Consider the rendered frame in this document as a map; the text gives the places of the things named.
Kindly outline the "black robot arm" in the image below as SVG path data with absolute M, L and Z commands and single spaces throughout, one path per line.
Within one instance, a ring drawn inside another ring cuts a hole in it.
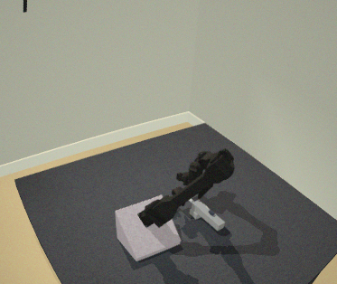
M 215 154 L 210 151 L 200 152 L 190 164 L 189 172 L 179 173 L 176 176 L 184 185 L 188 182 L 187 175 L 194 178 L 189 185 L 173 196 L 168 194 L 160 200 L 153 201 L 137 214 L 144 226 L 148 227 L 155 223 L 161 228 L 175 216 L 180 205 L 189 201 L 209 184 L 221 183 L 230 178 L 235 168 L 233 160 L 233 155 L 226 148 Z

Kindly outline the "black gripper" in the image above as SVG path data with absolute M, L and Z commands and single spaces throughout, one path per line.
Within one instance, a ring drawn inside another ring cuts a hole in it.
M 187 175 L 188 177 L 188 182 L 186 185 L 189 185 L 193 180 L 194 178 L 190 177 L 189 175 Z M 203 195 L 209 190 L 211 189 L 211 187 L 213 187 L 213 184 L 209 184 L 206 188 L 204 188 L 202 191 L 199 192 L 198 194 L 198 199 L 202 199 Z M 172 194 L 177 194 L 179 193 L 180 191 L 182 190 L 181 187 L 177 187 L 175 189 L 172 190 Z

